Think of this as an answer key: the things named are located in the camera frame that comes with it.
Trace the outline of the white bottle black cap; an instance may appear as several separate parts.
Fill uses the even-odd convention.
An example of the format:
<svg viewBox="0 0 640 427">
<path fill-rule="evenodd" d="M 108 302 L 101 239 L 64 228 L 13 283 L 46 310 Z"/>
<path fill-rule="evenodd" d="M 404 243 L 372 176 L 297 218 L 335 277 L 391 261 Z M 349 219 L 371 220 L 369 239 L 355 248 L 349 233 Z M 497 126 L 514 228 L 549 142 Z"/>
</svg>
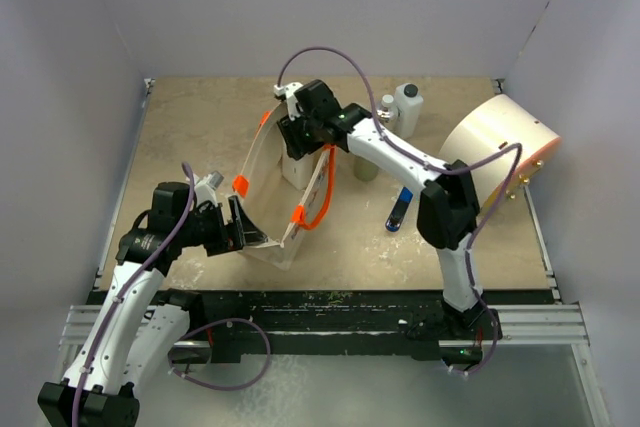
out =
<svg viewBox="0 0 640 427">
<path fill-rule="evenodd" d="M 287 153 L 282 157 L 282 176 L 297 190 L 304 191 L 311 181 L 316 165 L 314 154 L 294 160 Z"/>
</svg>

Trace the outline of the canvas tote bag orange handles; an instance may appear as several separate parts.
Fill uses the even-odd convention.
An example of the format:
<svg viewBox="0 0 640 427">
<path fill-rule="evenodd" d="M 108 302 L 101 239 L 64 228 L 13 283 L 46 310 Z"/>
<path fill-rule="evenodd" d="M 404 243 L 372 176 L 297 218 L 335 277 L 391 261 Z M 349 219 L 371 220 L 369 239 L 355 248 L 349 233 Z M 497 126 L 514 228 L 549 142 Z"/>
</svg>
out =
<svg viewBox="0 0 640 427">
<path fill-rule="evenodd" d="M 322 147 L 304 191 L 282 176 L 285 143 L 277 121 L 287 115 L 278 106 L 264 113 L 240 173 L 232 188 L 250 220 L 269 236 L 269 241 L 243 250 L 281 270 L 291 267 L 306 234 L 320 225 L 328 212 L 334 187 L 335 151 Z"/>
</svg>

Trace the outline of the green bottle cream cap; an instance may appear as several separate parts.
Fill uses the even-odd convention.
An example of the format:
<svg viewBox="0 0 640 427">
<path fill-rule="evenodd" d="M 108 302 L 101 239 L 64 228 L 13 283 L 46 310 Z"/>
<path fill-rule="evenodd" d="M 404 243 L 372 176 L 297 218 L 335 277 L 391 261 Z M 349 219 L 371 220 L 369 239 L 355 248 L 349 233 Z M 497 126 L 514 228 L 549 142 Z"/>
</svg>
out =
<svg viewBox="0 0 640 427">
<path fill-rule="evenodd" d="M 379 167 L 374 163 L 356 156 L 353 164 L 353 174 L 356 179 L 362 182 L 373 181 L 379 173 Z"/>
</svg>

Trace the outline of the clear bottle silver cap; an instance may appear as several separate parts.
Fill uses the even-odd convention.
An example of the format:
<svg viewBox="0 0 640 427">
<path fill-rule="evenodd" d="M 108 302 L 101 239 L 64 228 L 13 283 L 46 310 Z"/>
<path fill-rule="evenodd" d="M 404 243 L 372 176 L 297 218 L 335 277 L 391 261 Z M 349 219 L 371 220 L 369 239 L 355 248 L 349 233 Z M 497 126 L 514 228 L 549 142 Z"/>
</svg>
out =
<svg viewBox="0 0 640 427">
<path fill-rule="evenodd" d="M 391 127 L 398 117 L 394 96 L 391 94 L 383 95 L 377 105 L 376 111 L 379 122 Z"/>
</svg>

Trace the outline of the white square bottle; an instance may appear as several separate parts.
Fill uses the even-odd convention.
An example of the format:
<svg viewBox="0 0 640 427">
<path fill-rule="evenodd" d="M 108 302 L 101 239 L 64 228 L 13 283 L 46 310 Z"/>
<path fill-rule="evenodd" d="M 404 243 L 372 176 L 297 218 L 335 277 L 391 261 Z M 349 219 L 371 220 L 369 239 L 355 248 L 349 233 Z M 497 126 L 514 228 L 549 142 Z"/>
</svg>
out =
<svg viewBox="0 0 640 427">
<path fill-rule="evenodd" d="M 424 99 L 415 84 L 405 83 L 396 88 L 394 101 L 398 112 L 395 133 L 409 139 L 414 134 Z"/>
</svg>

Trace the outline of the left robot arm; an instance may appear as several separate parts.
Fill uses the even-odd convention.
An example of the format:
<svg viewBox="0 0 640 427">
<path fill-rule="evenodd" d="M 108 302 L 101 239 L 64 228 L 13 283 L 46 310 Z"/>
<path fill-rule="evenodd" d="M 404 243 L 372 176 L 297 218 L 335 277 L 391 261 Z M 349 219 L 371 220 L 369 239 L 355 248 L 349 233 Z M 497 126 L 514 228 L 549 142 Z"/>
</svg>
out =
<svg viewBox="0 0 640 427">
<path fill-rule="evenodd" d="M 266 241 L 238 196 L 226 218 L 214 178 L 161 182 L 151 206 L 120 240 L 111 285 L 77 357 L 58 382 L 45 383 L 37 403 L 52 426 L 132 426 L 144 383 L 174 344 L 212 329 L 201 295 L 158 291 L 187 248 L 207 256 Z"/>
</svg>

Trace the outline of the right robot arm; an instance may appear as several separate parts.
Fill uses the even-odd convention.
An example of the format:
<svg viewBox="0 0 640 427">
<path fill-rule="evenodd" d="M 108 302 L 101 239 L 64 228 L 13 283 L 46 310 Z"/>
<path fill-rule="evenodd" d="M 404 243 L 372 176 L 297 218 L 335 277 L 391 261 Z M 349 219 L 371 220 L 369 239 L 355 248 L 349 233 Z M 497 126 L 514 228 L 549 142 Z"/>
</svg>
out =
<svg viewBox="0 0 640 427">
<path fill-rule="evenodd" d="M 337 147 L 373 163 L 408 188 L 418 202 L 416 229 L 438 255 L 446 330 L 467 338 L 485 318 L 499 335 L 497 315 L 477 282 L 472 253 L 479 202 L 468 167 L 433 158 L 383 127 L 358 104 L 339 104 L 321 80 L 273 89 L 286 107 L 277 125 L 287 155 L 300 160 L 322 147 Z"/>
</svg>

